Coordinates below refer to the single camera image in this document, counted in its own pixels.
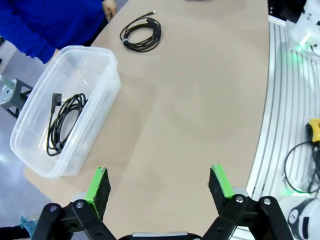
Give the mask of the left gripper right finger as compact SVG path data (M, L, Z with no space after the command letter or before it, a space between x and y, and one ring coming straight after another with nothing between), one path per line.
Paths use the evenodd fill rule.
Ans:
M292 240L281 207L273 196L258 201L236 194L221 164L210 168L208 187L218 217L202 236L204 240L229 240L237 227L246 227L255 240Z

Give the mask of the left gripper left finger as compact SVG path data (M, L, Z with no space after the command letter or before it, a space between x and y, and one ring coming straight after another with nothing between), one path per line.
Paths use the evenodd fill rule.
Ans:
M114 240L103 223L111 185L108 170L98 167L83 199L67 206L48 203L42 209L32 235L33 240L70 240L74 233L84 232L89 240Z

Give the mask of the person's left hand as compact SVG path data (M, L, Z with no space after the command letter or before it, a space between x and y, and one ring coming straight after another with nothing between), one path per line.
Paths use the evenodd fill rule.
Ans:
M117 13L117 3L115 0L103 0L101 2L104 14L108 20L111 20Z

